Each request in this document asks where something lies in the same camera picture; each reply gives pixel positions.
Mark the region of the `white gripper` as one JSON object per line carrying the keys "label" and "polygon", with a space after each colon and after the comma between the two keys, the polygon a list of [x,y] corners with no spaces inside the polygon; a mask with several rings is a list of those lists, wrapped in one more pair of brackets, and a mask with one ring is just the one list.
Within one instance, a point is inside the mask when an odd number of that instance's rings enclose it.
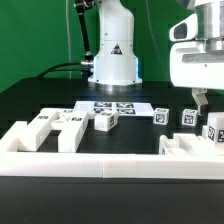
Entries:
{"label": "white gripper", "polygon": [[193,88],[192,97],[202,114],[208,105],[206,89],[224,90],[224,50],[205,51],[205,42],[197,40],[197,34],[196,14],[170,29],[170,79],[176,87]]}

